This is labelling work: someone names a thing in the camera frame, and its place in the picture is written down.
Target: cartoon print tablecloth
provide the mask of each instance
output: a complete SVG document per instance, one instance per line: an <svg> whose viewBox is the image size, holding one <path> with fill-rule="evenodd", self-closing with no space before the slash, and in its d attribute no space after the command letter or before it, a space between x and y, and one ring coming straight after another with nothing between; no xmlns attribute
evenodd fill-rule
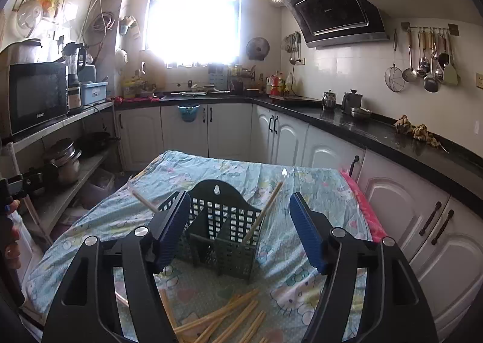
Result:
<svg viewBox="0 0 483 343"><path fill-rule="evenodd" d="M168 151L156 158L132 184L149 200L159 205L172 192L190 190L204 179L219 179L234 186L251 205L262 208L281 179L282 166L217 160ZM222 306L235 294L254 287L260 290L259 305L248 319L251 323L260 310L267 313L253 342L262 336L273 343L301 341L317 306L325 276L310 266L288 212L290 196L300 191L312 210L324 213L333 226L344 227L353 236L371 239L369 228L347 182L332 169L287 167L285 180L274 207L264 223L252 283L229 276L217 276L205 268L193 268L173 260L163 273L155 276L159 288L165 288L178 324L206 315ZM102 241L124 237L152 218L126 187L105 199L88 215L62 234L45 253L31 273L27 293L35 308L47 315L64 273L83 240L96 235ZM122 270L114 272L117 291L125 296ZM353 306L344 339L357 333L364 300L366 275L359 271ZM118 303L126 337L136 340L129 309ZM236 315L227 318L218 333ZM245 331L237 330L230 341L236 342ZM193 341L202 329L192 330Z"/></svg>

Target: bundle of chopsticks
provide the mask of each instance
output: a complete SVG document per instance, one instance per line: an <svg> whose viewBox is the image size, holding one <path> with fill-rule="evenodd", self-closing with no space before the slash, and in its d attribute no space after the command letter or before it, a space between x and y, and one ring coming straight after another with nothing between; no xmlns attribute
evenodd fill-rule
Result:
<svg viewBox="0 0 483 343"><path fill-rule="evenodd" d="M176 320L173 316L173 312L168 301L168 295L166 294L166 290L161 289L159 290L159 294L161 296L161 301L163 302L164 309L166 314L168 315L168 319L171 323L171 326L179 340L180 343L186 343L186 337L183 337L183 333L189 331L190 329L197 328L203 325L207 325L207 328L203 331L199 337L194 340L194 343L207 343L216 329L221 325L223 320L230 316L237 308L241 307L242 305L247 304L245 309L235 318L235 320L215 339L212 343L224 343L239 327L243 324L243 322L247 319L250 313L257 307L258 301L254 300L258 294L258 290L252 290L246 293L243 296L234 295L228 304L223 308L218 309L215 312L210 313L204 317L199 318L198 320L194 320L192 322L186 323L180 327L178 327ZM253 320L252 324L245 330L245 333L238 341L238 343L249 343L254 335L256 334L258 328L262 324L265 318L265 312L261 311L258 313L257 317ZM268 343L267 338L262 338L259 343Z"/></svg>

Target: black range hood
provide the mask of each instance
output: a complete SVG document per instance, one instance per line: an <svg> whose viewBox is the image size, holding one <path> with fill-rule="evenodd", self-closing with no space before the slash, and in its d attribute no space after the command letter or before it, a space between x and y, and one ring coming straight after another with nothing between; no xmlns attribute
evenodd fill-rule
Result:
<svg viewBox="0 0 483 343"><path fill-rule="evenodd" d="M379 10L367 0L281 0L308 47L388 40Z"/></svg>

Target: human hand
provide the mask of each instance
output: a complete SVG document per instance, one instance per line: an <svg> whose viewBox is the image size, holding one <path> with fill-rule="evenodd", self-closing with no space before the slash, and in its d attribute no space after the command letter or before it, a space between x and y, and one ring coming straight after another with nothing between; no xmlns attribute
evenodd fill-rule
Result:
<svg viewBox="0 0 483 343"><path fill-rule="evenodd" d="M13 213L17 210L18 206L20 205L20 201L14 200L13 203L9 206L8 213ZM18 270L21 267L20 263L20 248L18 246L18 241L20 239L20 231L17 227L12 226L11 228L11 236L14 241L7 245L5 248L5 258L7 260L7 266L13 270Z"/></svg>

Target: hanging strainer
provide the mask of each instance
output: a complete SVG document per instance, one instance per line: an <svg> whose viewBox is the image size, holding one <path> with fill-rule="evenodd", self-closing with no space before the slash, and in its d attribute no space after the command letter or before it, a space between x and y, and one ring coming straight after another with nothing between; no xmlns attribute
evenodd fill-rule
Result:
<svg viewBox="0 0 483 343"><path fill-rule="evenodd" d="M384 80L391 91L399 92L404 88L404 79L402 78L402 71L395 65L395 52L398 49L398 34L394 30L394 60L393 65L386 70Z"/></svg>

